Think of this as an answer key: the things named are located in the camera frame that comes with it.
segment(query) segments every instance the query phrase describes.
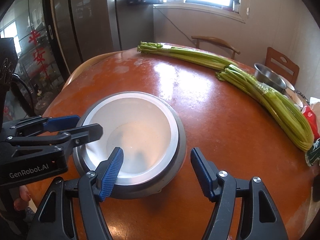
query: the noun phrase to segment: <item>orange table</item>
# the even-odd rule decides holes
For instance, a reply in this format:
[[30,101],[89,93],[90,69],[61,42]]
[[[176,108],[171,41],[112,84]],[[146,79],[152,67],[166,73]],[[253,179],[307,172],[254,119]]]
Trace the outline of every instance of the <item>orange table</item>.
[[[131,49],[84,71],[57,96],[45,116],[81,116],[101,98],[132,90],[158,96],[175,109],[186,131],[188,155],[179,173],[160,193],[134,200],[110,198],[101,204],[115,240],[202,238],[214,204],[203,196],[192,169],[192,147],[200,147],[208,160],[235,178],[261,177],[290,240],[300,238],[311,184],[319,169],[306,165],[304,154],[259,103],[235,86],[219,81],[212,69]],[[79,177],[72,158],[69,171],[62,177]],[[36,205],[51,181],[28,185]],[[233,239],[240,203],[236,201]],[[79,204],[76,200],[74,204],[79,238],[85,239]]]

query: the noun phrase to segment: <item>celery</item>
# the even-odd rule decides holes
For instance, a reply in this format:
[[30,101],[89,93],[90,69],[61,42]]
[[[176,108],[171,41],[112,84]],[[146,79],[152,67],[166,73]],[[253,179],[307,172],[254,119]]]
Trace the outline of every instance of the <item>celery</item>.
[[232,60],[210,52],[160,43],[141,42],[137,51],[177,58],[219,71],[230,64],[236,65]]
[[314,136],[310,124],[295,105],[272,87],[258,82],[254,76],[238,68],[232,60],[210,52],[151,42],[141,42],[137,51],[220,71],[217,73],[219,80],[233,84],[263,105],[298,148],[307,152],[312,147]]

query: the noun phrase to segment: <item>window sill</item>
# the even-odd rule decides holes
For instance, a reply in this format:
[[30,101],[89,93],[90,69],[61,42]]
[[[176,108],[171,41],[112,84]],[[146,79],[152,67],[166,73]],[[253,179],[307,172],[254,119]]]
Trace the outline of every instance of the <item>window sill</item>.
[[202,5],[202,4],[196,4],[196,3],[167,2],[164,4],[155,4],[154,7],[169,8],[169,9],[183,9],[183,10],[211,13],[211,14],[216,14],[226,18],[230,18],[241,23],[245,23],[245,20],[238,13],[226,11],[221,8],[216,8],[208,5]]

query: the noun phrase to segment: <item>wooden chair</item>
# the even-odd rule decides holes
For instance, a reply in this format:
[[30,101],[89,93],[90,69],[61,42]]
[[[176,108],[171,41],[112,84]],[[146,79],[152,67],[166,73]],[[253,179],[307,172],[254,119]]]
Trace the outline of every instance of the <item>wooden chair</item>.
[[[280,67],[276,63],[272,62],[271,59],[274,59],[287,69]],[[299,74],[299,66],[293,63],[286,55],[283,55],[279,51],[268,47],[265,65],[277,74],[283,76],[292,85],[295,85]]]
[[62,90],[64,90],[67,85],[69,85],[73,80],[75,80],[85,69],[117,53],[119,53],[119,51],[101,54],[83,62],[79,67],[75,69],[75,71],[73,71],[73,73],[68,78],[67,82],[64,84]]
[[215,38],[215,37],[206,37],[206,36],[191,36],[192,39],[197,40],[196,43],[196,48],[199,49],[199,45],[200,45],[200,41],[206,41],[208,43],[217,45],[217,46],[221,46],[227,49],[231,49],[233,51],[231,59],[235,59],[235,55],[236,53],[239,55],[240,51],[235,49],[233,46],[231,46],[228,42],[219,39],[219,38]]

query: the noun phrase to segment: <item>chair backrest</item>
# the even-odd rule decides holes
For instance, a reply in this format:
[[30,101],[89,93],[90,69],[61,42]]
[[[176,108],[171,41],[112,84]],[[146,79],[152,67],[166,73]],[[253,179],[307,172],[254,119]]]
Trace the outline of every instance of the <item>chair backrest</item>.
[[[272,59],[280,63],[280,65],[283,65],[285,68],[272,62]],[[295,85],[299,74],[299,66],[293,63],[286,55],[268,47],[265,65],[277,74],[283,76],[292,85]]]
[[207,37],[207,36],[191,36],[191,38],[197,40],[197,43],[196,43],[196,48],[197,49],[199,49],[200,41],[205,41],[205,42],[208,42],[208,43],[211,43],[211,44],[214,44],[214,45],[218,45],[218,46],[221,46],[221,47],[224,47],[224,48],[227,48],[227,49],[231,49],[233,51],[231,59],[235,59],[236,53],[238,55],[240,54],[239,50],[235,49],[228,42],[226,42],[226,41],[224,41],[222,39],[219,39],[219,38]]

